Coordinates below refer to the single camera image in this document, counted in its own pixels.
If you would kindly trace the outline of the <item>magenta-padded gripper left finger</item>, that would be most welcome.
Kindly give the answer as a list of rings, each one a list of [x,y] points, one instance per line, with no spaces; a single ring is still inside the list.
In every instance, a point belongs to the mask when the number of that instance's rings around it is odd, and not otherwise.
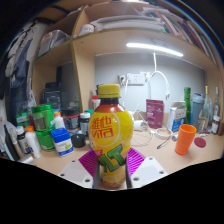
[[[88,151],[79,159],[72,159],[58,174],[84,188],[97,189],[100,180],[100,164],[93,150]]]

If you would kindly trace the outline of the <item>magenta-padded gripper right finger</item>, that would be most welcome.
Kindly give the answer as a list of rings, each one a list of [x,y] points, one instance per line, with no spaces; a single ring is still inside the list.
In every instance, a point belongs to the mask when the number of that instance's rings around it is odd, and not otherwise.
[[[153,157],[145,157],[131,148],[126,157],[126,185],[128,189],[140,188],[157,181],[168,173]]]

